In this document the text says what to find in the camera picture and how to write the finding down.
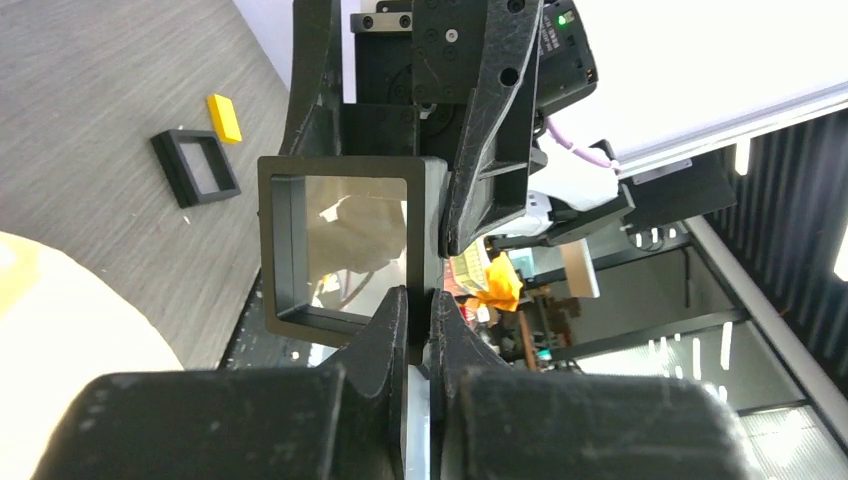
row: yellow block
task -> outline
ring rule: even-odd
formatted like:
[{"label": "yellow block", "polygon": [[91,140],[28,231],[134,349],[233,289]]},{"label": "yellow block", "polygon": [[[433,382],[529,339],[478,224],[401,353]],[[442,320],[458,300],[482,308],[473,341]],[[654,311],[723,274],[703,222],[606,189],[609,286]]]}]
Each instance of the yellow block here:
[{"label": "yellow block", "polygon": [[241,141],[241,130],[238,128],[236,110],[233,101],[221,95],[209,95],[206,99],[209,105],[209,115],[212,116],[212,124],[218,138],[224,143],[238,143]]}]

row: ceiling light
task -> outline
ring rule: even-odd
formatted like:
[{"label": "ceiling light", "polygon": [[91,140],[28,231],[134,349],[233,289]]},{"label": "ceiling light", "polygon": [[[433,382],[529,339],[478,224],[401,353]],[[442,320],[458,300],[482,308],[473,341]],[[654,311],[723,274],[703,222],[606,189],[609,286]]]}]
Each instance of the ceiling light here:
[{"label": "ceiling light", "polygon": [[733,322],[725,322],[721,327],[721,368],[730,370],[730,339],[733,336]]},{"label": "ceiling light", "polygon": [[748,174],[748,162],[751,159],[751,139],[745,139],[736,144],[736,173]]},{"label": "ceiling light", "polygon": [[692,339],[692,376],[701,380],[701,339]]},{"label": "ceiling light", "polygon": [[842,244],[839,245],[839,253],[836,255],[836,264],[833,273],[843,281],[848,282],[848,229],[842,236]]}]

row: black square frame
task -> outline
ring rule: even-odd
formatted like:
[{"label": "black square frame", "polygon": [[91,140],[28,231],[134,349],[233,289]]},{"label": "black square frame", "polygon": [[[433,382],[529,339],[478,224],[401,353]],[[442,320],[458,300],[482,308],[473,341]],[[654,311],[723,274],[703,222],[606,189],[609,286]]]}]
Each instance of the black square frame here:
[{"label": "black square frame", "polygon": [[[217,202],[235,197],[241,193],[238,181],[227,161],[227,154],[218,135],[211,131],[200,130],[166,130],[150,139],[159,163],[165,171],[171,190],[177,198],[180,208],[188,208],[204,203]],[[201,193],[189,167],[188,160],[180,144],[197,143],[206,154],[206,161],[215,182],[217,192]]]},{"label": "black square frame", "polygon": [[429,299],[443,282],[438,226],[446,194],[447,164],[433,157],[261,157],[259,235],[266,328],[275,334],[342,346],[369,318],[310,305],[307,285],[306,178],[400,178],[407,190],[406,287],[409,343],[429,338]]}]

